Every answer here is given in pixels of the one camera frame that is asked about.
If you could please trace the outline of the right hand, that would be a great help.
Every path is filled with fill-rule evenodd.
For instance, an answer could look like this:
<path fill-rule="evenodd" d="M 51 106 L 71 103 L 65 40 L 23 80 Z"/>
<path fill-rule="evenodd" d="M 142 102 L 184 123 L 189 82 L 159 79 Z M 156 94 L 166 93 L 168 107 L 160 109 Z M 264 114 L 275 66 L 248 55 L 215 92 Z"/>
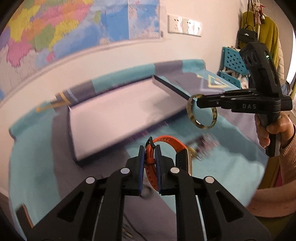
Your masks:
<path fill-rule="evenodd" d="M 293 139 L 295 134 L 295 127 L 290 118 L 285 114 L 281 113 L 279 118 L 274 123 L 270 124 L 266 128 L 261 125 L 258 114 L 254 116 L 256 124 L 256 133 L 260 145 L 263 148 L 267 148 L 270 145 L 270 136 L 280 134 L 281 136 L 281 147 L 285 148 Z"/>

